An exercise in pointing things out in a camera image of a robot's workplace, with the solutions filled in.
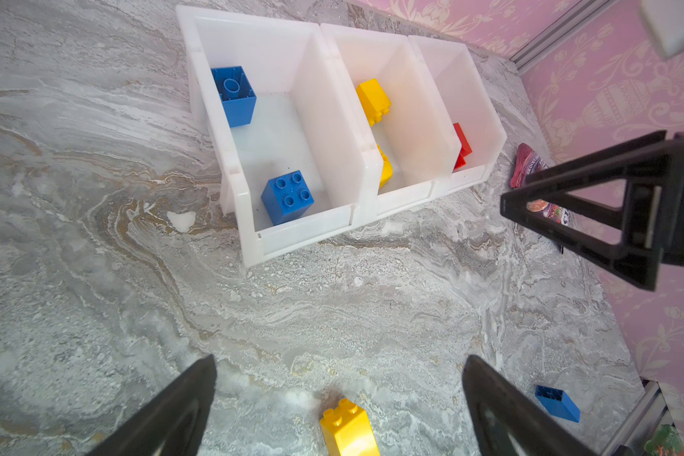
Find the blue square lego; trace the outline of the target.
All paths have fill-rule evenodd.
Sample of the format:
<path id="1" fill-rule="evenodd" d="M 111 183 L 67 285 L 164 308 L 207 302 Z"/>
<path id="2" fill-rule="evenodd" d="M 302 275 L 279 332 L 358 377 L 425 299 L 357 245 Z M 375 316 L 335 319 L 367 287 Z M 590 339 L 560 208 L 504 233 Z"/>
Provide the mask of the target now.
<path id="1" fill-rule="evenodd" d="M 299 170 L 268 180 L 261 200 L 273 225 L 299 219 L 315 203 Z"/>

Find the blue lego front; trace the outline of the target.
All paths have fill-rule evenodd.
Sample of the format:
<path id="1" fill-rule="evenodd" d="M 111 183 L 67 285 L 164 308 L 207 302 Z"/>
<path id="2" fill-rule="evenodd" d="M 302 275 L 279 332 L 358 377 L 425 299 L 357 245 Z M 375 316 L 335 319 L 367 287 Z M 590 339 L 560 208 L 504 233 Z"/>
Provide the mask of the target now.
<path id="1" fill-rule="evenodd" d="M 552 416 L 575 423 L 581 421 L 580 409 L 565 391 L 537 385 L 535 396 Z"/>

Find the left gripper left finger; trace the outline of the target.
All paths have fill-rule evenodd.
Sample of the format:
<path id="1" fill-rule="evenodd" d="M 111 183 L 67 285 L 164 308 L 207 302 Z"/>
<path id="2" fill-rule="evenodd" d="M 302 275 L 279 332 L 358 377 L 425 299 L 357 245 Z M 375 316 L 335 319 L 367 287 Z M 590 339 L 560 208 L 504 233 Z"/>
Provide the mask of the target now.
<path id="1" fill-rule="evenodd" d="M 196 455 L 217 380 L 212 355 L 196 361 L 143 406 L 91 455 Z"/>

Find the red lego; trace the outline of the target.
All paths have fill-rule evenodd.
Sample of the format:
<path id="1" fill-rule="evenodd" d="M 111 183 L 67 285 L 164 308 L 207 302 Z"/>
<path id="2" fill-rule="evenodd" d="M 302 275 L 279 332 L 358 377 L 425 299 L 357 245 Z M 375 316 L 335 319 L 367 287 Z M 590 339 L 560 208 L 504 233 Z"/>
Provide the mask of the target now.
<path id="1" fill-rule="evenodd" d="M 467 141 L 466 135 L 463 133 L 461 125 L 459 123 L 455 123 L 453 127 L 461 144 L 461 148 L 453 169 L 454 172 L 457 172 L 467 165 L 466 157 L 472 153 L 472 148 Z"/>

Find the yellow long lego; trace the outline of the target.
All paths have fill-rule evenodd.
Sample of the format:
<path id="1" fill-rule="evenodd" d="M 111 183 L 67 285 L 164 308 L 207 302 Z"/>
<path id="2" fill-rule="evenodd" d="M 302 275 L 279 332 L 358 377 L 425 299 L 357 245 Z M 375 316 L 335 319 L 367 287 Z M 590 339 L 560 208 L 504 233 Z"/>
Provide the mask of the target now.
<path id="1" fill-rule="evenodd" d="M 382 148 L 380 146 L 377 146 L 378 152 L 380 154 L 380 157 L 383 161 L 382 165 L 382 173 L 381 173 L 381 178 L 379 181 L 379 188 L 382 189 L 393 177 L 393 165 L 391 164 L 390 159 L 388 156 L 383 152 Z"/>

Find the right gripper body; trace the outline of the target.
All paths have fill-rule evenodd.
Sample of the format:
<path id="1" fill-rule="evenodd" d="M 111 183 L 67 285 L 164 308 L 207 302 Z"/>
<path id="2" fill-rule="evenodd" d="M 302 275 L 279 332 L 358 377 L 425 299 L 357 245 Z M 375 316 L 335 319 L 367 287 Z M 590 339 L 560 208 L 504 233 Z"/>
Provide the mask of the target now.
<path id="1" fill-rule="evenodd" d="M 628 166 L 626 269 L 684 267 L 684 133 L 672 140 L 657 131 L 636 139 Z"/>

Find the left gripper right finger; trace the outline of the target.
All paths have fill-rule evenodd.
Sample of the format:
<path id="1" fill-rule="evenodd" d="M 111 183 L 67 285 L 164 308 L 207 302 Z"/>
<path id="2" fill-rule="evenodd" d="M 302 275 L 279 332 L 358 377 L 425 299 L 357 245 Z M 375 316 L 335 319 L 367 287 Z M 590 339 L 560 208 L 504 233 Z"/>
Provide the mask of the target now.
<path id="1" fill-rule="evenodd" d="M 591 455 L 478 355 L 470 355 L 463 390 L 483 455 Z"/>

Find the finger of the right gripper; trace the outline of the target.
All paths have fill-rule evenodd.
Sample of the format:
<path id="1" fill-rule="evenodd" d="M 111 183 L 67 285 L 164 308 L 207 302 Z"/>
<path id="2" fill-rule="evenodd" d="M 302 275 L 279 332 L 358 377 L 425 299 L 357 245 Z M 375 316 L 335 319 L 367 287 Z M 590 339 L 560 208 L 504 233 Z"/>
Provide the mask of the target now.
<path id="1" fill-rule="evenodd" d="M 572 251 L 610 274 L 642 289 L 653 291 L 657 271 L 628 271 L 626 269 L 626 198 L 629 180 L 628 166 L 638 156 L 636 140 L 557 165 L 532 175 L 524 186 L 503 194 L 501 213 L 558 245 Z M 625 192 L 618 205 L 597 203 L 578 196 L 581 189 L 623 180 Z M 544 201 L 619 230 L 621 237 L 615 244 L 589 236 L 574 228 L 557 224 L 529 209 L 530 203 Z"/>

